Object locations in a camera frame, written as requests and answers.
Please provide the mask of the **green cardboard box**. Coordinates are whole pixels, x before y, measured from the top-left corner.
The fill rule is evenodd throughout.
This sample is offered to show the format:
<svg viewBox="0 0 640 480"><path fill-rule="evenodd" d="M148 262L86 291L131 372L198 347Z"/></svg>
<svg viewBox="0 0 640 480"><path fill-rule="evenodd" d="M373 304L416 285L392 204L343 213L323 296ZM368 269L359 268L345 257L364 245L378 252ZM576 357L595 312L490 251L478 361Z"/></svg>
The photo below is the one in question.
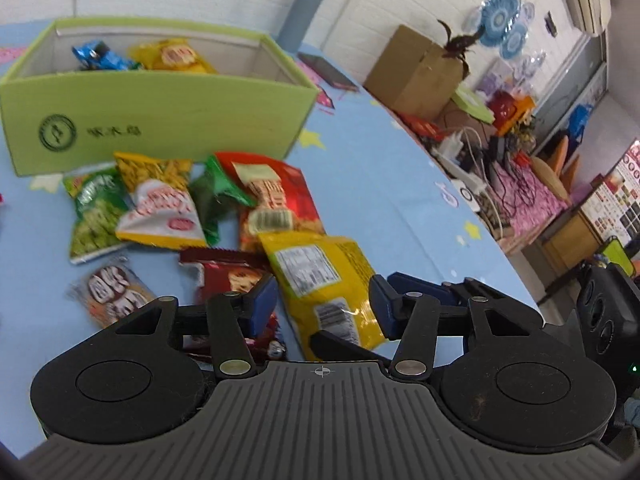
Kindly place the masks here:
<svg viewBox="0 0 640 480"><path fill-rule="evenodd" d="M14 172L54 174L117 152L199 162L237 151L285 157L317 86L262 32L164 18L59 18L2 28L25 51L2 72L1 125ZM209 73L84 70L75 50L101 41L129 58L169 41Z"/></svg>

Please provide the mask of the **grey cylindrical bottle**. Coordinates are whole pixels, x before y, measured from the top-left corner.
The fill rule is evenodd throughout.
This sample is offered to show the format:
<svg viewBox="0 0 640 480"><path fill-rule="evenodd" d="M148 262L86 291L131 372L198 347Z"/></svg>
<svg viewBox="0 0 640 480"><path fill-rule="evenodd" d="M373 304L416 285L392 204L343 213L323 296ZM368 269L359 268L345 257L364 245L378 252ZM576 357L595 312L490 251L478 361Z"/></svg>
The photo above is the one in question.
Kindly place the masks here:
<svg viewBox="0 0 640 480"><path fill-rule="evenodd" d="M323 0L294 0L276 38L278 46L286 52L299 50L308 29Z"/></svg>

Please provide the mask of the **brown cardboard box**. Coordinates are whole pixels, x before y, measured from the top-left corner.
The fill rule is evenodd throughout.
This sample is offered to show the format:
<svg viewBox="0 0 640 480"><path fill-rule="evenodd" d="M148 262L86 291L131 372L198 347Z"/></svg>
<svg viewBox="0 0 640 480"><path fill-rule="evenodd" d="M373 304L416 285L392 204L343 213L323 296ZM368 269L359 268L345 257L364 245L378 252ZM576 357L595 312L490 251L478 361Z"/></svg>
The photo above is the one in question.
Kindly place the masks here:
<svg viewBox="0 0 640 480"><path fill-rule="evenodd" d="M399 25L363 83L397 114L436 119L463 80L463 62L406 25Z"/></svg>

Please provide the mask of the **white power strip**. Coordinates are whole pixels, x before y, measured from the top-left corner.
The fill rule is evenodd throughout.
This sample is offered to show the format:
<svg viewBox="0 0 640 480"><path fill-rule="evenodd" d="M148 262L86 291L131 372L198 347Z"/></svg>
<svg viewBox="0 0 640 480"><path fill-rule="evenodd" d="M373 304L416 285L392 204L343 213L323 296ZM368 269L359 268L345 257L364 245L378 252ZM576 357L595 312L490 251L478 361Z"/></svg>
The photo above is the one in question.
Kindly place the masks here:
<svg viewBox="0 0 640 480"><path fill-rule="evenodd" d="M469 195L484 197L488 201L497 226L502 230L504 224L500 211L488 191L480 134L472 127L460 127L434 148L433 155L450 177L463 183Z"/></svg>

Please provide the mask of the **blue candy packet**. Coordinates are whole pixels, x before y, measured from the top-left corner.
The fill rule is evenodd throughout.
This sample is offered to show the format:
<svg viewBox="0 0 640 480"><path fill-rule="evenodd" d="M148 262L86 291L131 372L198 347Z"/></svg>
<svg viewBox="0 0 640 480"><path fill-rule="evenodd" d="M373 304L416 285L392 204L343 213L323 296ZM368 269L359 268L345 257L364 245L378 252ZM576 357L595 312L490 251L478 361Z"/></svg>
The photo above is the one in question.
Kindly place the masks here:
<svg viewBox="0 0 640 480"><path fill-rule="evenodd" d="M115 53L104 41L94 40L72 47L82 70L140 70L141 64Z"/></svg>

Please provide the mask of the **yellow patterned snack packet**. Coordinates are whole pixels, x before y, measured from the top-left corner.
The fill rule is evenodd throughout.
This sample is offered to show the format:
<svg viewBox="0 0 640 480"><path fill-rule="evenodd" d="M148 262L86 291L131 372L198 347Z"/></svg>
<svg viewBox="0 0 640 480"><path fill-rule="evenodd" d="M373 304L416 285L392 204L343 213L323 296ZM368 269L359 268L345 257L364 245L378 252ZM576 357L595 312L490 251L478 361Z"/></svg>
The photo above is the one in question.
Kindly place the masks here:
<svg viewBox="0 0 640 480"><path fill-rule="evenodd" d="M191 159L158 159L123 152L115 152L114 159L129 193L149 180L157 180L179 191L185 191L193 166Z"/></svg>

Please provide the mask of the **yellow chips bag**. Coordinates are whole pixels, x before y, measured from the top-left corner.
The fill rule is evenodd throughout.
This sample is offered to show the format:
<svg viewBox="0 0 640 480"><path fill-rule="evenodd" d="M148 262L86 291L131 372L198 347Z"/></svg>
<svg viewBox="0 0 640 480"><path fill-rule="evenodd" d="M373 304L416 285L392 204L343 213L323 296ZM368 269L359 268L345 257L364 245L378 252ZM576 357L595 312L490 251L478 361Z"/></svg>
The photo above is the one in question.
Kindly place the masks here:
<svg viewBox="0 0 640 480"><path fill-rule="evenodd" d="M385 341L369 300L374 270L354 240L297 231L259 240L307 361L318 359L309 338L319 330L366 350Z"/></svg>

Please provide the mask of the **dark green candy packet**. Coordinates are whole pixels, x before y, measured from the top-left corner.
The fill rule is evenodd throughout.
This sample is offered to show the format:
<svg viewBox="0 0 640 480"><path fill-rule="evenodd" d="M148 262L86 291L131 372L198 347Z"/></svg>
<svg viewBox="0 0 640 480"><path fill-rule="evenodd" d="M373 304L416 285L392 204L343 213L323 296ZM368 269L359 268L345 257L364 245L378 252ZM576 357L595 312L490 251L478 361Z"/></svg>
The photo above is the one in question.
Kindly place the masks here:
<svg viewBox="0 0 640 480"><path fill-rule="evenodd" d="M208 246L219 243L219 221L222 218L236 208L256 205L254 197L226 174L215 155L206 159L203 173L189 184L189 193Z"/></svg>

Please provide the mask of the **blue paper fan decoration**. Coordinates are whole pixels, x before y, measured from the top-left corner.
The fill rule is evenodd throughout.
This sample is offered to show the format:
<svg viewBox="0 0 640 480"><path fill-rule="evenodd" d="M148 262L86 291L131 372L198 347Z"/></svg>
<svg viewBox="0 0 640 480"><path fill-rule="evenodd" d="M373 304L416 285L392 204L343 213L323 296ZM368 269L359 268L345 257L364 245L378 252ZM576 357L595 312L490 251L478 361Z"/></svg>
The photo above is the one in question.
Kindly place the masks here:
<svg viewBox="0 0 640 480"><path fill-rule="evenodd" d="M536 8L530 1L484 0L470 12L463 31L471 35L483 29L478 42L488 49L496 49L500 58L510 61L522 54L535 16Z"/></svg>

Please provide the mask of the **red dates snack packet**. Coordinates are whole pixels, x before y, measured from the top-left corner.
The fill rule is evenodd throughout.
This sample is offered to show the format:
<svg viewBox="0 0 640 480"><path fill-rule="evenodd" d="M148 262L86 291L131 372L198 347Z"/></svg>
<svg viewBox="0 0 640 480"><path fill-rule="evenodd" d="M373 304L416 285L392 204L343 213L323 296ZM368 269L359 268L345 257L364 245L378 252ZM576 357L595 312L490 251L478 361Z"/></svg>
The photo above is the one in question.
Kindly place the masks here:
<svg viewBox="0 0 640 480"><path fill-rule="evenodd" d="M266 255L221 248L186 248L180 252L179 262L198 270L195 299L199 304L223 292L240 297L233 310L258 364L286 358L276 315L280 290Z"/></svg>

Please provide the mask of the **red fried snack bag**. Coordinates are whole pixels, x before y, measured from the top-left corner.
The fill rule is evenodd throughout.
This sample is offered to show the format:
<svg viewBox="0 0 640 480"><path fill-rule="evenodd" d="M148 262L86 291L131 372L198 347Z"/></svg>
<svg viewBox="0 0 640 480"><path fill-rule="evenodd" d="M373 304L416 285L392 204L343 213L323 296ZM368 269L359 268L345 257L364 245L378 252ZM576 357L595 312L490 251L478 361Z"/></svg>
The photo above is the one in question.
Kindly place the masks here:
<svg viewBox="0 0 640 480"><path fill-rule="evenodd" d="M255 202L240 213L243 252L262 250L260 233L326 232L298 168L264 155L218 152L216 156L224 172Z"/></svg>

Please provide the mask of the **brown pastry clear packet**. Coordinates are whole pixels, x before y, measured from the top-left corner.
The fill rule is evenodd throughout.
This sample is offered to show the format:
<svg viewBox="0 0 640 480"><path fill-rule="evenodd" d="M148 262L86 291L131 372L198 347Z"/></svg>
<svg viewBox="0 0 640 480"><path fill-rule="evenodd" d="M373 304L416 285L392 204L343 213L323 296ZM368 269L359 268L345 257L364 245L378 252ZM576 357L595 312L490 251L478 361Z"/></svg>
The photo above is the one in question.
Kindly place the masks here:
<svg viewBox="0 0 640 480"><path fill-rule="evenodd" d="M115 256L70 284L67 296L76 300L101 328L143 308L156 298L126 256Z"/></svg>

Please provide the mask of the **white triangular snack packet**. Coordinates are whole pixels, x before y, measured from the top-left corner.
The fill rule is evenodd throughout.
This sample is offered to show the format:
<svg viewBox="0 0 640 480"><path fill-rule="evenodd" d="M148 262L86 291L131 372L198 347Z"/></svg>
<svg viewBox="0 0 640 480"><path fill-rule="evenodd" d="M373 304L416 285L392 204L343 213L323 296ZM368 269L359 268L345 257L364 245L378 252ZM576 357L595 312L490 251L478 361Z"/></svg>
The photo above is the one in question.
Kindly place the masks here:
<svg viewBox="0 0 640 480"><path fill-rule="evenodd" d="M207 246L189 192L156 179L137 186L134 208L120 217L115 235L124 242L170 250Z"/></svg>

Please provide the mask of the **dark dried plant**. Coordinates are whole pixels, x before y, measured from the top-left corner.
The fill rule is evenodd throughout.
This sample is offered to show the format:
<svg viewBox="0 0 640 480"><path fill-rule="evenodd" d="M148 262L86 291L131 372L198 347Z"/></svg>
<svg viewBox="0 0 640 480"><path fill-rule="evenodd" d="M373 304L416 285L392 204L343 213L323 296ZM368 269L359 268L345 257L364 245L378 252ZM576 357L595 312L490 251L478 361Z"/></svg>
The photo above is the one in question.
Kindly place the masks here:
<svg viewBox="0 0 640 480"><path fill-rule="evenodd" d="M450 26L446 22L442 20L438 20L438 22L445 29L447 35L447 42L442 47L442 50L444 50L442 57L452 58L453 60L460 61L462 63L462 79L465 79L467 76L469 76L470 73L469 64L466 60L466 54L474 46L474 44L476 44L477 41L483 37L485 26L480 25L477 31L471 35L454 36L452 34Z"/></svg>

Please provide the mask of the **light green flat box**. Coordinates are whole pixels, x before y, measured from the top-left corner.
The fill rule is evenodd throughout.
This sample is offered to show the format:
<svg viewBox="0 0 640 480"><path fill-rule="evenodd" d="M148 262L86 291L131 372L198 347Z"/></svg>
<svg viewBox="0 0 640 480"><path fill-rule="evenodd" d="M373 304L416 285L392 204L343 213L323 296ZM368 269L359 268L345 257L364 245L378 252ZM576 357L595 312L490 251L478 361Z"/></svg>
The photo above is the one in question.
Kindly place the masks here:
<svg viewBox="0 0 640 480"><path fill-rule="evenodd" d="M484 101L472 90L466 88L464 84L459 84L458 88L451 96L451 101L469 116L479 122L492 125L495 121L494 112L485 105Z"/></svg>

